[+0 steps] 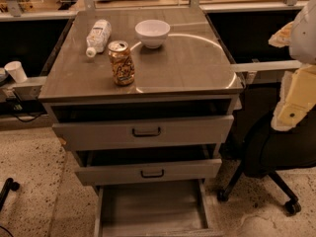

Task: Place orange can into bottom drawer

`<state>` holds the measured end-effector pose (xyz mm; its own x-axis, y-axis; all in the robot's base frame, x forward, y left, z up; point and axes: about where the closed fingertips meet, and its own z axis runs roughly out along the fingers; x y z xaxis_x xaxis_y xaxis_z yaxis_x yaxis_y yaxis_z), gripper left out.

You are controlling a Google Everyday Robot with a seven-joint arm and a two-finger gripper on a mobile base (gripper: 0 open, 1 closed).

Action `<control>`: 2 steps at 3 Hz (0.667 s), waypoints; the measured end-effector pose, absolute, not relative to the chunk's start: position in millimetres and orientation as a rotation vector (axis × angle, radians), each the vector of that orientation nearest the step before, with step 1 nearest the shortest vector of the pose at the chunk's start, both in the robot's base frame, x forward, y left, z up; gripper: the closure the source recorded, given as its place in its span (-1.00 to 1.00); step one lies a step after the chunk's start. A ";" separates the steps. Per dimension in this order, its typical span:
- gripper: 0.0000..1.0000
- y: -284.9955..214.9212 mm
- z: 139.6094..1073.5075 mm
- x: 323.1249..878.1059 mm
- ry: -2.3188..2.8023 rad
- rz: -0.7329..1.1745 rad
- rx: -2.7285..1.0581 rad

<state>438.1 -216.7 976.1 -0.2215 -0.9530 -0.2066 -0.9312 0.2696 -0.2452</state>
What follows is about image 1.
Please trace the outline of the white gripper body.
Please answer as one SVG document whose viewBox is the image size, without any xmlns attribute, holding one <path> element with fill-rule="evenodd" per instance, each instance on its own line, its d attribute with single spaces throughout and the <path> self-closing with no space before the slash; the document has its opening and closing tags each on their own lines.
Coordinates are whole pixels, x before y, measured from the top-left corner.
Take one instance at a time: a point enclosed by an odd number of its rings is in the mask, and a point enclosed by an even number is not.
<svg viewBox="0 0 316 237">
<path fill-rule="evenodd" d="M 289 54 L 301 63 L 316 64 L 316 0 L 309 0 L 295 17 Z"/>
</svg>

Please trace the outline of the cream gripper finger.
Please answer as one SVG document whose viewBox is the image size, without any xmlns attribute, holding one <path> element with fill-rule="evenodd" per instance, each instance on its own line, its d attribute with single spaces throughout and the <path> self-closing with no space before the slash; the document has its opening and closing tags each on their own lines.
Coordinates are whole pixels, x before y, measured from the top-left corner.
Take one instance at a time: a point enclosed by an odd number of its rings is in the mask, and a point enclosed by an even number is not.
<svg viewBox="0 0 316 237">
<path fill-rule="evenodd" d="M 274 47 L 285 47 L 290 45 L 291 29 L 293 22 L 290 22 L 273 34 L 268 40 L 269 45 Z"/>
<path fill-rule="evenodd" d="M 316 65 L 304 64 L 295 72 L 286 71 L 279 96 L 271 127 L 277 131 L 288 131 L 296 127 L 316 105 Z"/>
</svg>

